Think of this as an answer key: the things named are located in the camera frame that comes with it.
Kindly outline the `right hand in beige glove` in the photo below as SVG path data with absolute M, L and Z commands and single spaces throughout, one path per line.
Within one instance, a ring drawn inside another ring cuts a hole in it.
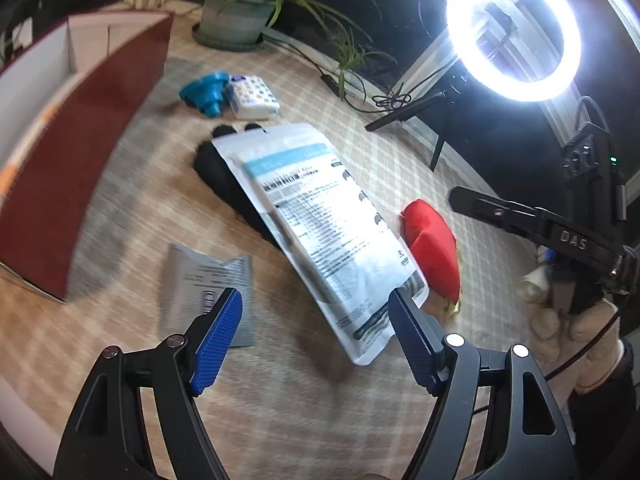
M 615 304 L 601 299 L 578 314 L 552 300 L 551 266 L 541 264 L 524 275 L 516 293 L 529 306 L 529 348 L 544 374 L 550 374 L 590 341 L 596 344 L 574 364 L 549 380 L 555 400 L 564 405 L 571 394 L 586 394 L 604 384 L 620 364 L 624 346 L 620 339 L 620 313 Z

